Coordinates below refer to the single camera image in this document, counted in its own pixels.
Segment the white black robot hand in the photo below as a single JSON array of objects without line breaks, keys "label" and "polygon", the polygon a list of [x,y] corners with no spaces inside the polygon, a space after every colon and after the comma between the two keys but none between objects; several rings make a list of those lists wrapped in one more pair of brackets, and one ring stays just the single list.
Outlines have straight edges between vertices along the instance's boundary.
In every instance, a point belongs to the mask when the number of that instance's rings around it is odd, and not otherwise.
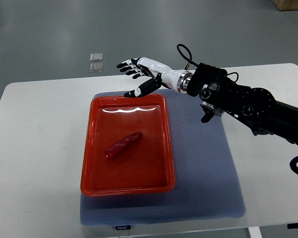
[{"label": "white black robot hand", "polygon": [[133,75],[133,79],[137,79],[141,76],[149,76],[147,72],[143,72],[138,66],[140,66],[141,69],[148,69],[149,72],[156,77],[147,80],[136,89],[126,92],[124,97],[144,97],[156,91],[162,85],[169,89],[180,90],[181,78],[185,73],[184,69],[171,69],[163,63],[145,57],[128,59],[116,65],[116,67],[120,69],[120,72],[126,72],[126,75]]}]

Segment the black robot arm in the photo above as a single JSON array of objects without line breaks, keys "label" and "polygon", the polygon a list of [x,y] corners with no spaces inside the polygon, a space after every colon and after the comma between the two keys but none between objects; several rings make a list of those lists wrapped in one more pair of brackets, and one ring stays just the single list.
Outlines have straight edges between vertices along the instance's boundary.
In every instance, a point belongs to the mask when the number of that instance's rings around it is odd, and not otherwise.
[{"label": "black robot arm", "polygon": [[275,134],[298,145],[298,108],[276,101],[264,88],[238,85],[225,69],[200,63],[191,73],[188,67],[174,70],[145,57],[128,59],[117,68],[134,79],[149,77],[136,89],[125,93],[125,97],[144,97],[163,86],[199,97],[204,111],[202,123],[227,113],[250,128],[254,135]]}]

